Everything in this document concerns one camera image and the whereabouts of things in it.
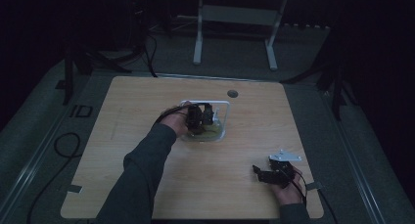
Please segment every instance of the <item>gray floor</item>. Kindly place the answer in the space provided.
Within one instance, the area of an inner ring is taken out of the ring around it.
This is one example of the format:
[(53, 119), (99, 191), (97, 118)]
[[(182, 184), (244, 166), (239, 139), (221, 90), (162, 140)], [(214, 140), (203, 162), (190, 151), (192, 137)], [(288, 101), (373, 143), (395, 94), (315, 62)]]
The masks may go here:
[[(162, 34), (156, 34), (158, 46), (154, 60), (155, 72), (161, 76), (182, 74), (279, 81), (310, 67), (327, 32), (328, 30), (316, 28), (298, 30), (295, 27), (282, 27), (274, 45), (279, 65), (277, 71), (268, 68), (262, 40), (205, 37), (202, 64), (195, 67), (192, 64), (195, 44), (193, 36), (175, 35), (168, 39)], [(152, 50), (154, 43), (152, 40), (148, 43), (149, 50)], [(149, 75), (141, 59), (124, 66), (133, 69), (133, 75)], [(60, 63), (45, 75), (17, 115), (1, 132), (2, 202), (6, 201), (20, 172), (39, 145), (48, 145), (45, 158), (39, 161), (40, 168), (31, 184), (26, 190), (22, 189), (22, 196), (15, 202), (16, 206), (11, 206), (8, 223), (25, 223), (36, 195), (67, 161), (53, 150), (53, 141), (57, 137), (68, 132), (79, 134), (79, 151), (82, 151), (111, 80), (118, 74), (111, 70), (97, 69), (90, 77), (77, 76), (75, 84), (78, 94), (69, 106), (63, 107), (63, 91), (55, 89), (58, 80), (63, 78), (63, 63)], [(317, 91), (313, 86), (316, 78), (318, 75), (297, 84), (285, 85), (285, 88), (314, 179), (324, 186), (322, 191), (339, 223), (415, 223), (414, 209), (394, 177), (361, 108), (348, 103), (341, 107), (342, 121), (335, 121), (328, 107), (331, 93)], [(92, 115), (69, 117), (74, 105), (93, 107)], [(62, 121), (59, 121), (60, 115), (64, 116)], [(45, 141), (45, 135), (49, 135), (51, 140)], [(67, 154), (74, 150), (75, 144), (72, 137), (60, 141), (62, 150)], [(60, 215), (61, 205), (78, 162), (79, 158), (74, 159), (45, 191), (33, 210), (32, 223), (88, 223), (88, 220), (66, 220)], [(367, 194), (373, 195), (373, 198), (365, 197)], [(327, 206), (324, 207), (324, 216), (312, 220), (312, 223), (334, 223)], [(268, 221), (239, 220), (235, 223)]]

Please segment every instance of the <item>dark background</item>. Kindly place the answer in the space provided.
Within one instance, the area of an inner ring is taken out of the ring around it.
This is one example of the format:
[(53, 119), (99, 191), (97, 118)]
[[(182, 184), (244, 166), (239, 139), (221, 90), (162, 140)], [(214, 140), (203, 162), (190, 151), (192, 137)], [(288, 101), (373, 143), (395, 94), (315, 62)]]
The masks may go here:
[[(196, 15), (195, 1), (170, 0), (170, 12)], [(336, 42), (326, 46), (346, 57), (346, 80), (413, 204), (414, 2), (290, 0), (283, 18), (300, 26), (332, 28), (330, 36)], [(0, 1), (1, 129), (48, 69), (64, 57), (73, 37), (100, 50), (119, 48), (108, 6), (103, 0)], [(129, 23), (124, 27), (130, 29)]]

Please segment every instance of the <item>wooden table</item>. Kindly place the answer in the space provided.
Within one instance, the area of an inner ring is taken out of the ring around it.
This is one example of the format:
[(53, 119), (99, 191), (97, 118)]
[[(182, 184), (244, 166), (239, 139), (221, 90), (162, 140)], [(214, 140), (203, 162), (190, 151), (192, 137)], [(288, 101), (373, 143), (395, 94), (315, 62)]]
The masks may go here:
[[(229, 90), (239, 96), (228, 97)], [(122, 172), (124, 156), (162, 111), (189, 99), (229, 101), (226, 135), (220, 142), (176, 141), (156, 195), (155, 219), (278, 218), (278, 203), (252, 166), (269, 170), (268, 156), (280, 149), (301, 156), (293, 165), (307, 183), (313, 181), (281, 84), (116, 77), (72, 181), (82, 192), (68, 193), (62, 216), (94, 218)], [(317, 192), (308, 192), (307, 200), (311, 218), (321, 217)]]

